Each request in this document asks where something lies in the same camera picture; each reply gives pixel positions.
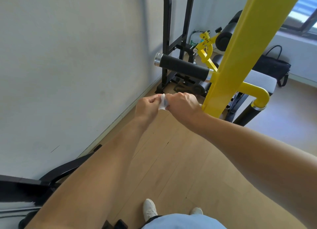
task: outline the white sneaker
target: white sneaker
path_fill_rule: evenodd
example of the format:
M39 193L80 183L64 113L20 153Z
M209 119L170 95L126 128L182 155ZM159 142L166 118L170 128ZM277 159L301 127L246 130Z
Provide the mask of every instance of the white sneaker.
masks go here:
M156 207L151 199L146 199L143 203L143 216L145 222L147 222L151 217L157 216Z
M203 215L203 210L200 207L195 207L191 210L190 215L200 214Z

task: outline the black pants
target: black pants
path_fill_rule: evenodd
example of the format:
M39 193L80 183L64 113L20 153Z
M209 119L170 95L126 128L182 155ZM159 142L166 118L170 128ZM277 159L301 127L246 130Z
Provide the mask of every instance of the black pants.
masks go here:
M150 219L147 220L146 223L144 223L144 225L143 225L140 229L142 229L146 224L150 223L150 222L153 221L154 219L157 219L158 217L161 217L161 216L153 216L153 217L151 217Z

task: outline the gray padded cushion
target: gray padded cushion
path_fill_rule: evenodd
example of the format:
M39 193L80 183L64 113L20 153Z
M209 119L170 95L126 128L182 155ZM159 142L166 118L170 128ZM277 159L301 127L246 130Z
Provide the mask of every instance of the gray padded cushion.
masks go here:
M273 94L277 80L269 75L251 70L248 76L244 79L244 82L262 87L267 92Z

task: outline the bag strap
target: bag strap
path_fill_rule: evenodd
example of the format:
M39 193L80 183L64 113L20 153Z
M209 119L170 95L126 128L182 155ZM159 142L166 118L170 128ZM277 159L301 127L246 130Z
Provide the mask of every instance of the bag strap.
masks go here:
M273 46L266 54L265 54L265 56L267 56L267 54L272 50L272 49L274 49L275 47L280 47L281 48L281 50L280 50L280 53L279 53L279 55L278 55L278 57L277 57L277 59L279 59L280 58L280 55L281 55L281 53L282 53L282 46L280 46L280 45L275 45L275 46Z
M281 81L278 81L278 82L277 82L277 84L278 84L279 87L283 87L283 86L286 85L287 79L288 79L288 75L289 75L289 73L287 73L287 74L284 76L283 84L281 84Z

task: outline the floor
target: floor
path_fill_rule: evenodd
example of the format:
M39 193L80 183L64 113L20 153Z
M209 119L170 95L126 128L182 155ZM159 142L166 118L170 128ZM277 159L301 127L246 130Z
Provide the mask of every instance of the floor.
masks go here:
M317 155L316 108L317 88L289 80L247 126ZM101 144L112 139L133 113L134 109ZM114 224L123 219L129 228L140 227L146 198L155 202L160 215L188 214L199 206L229 229L305 228L255 189L216 147L164 110L142 136L108 220Z

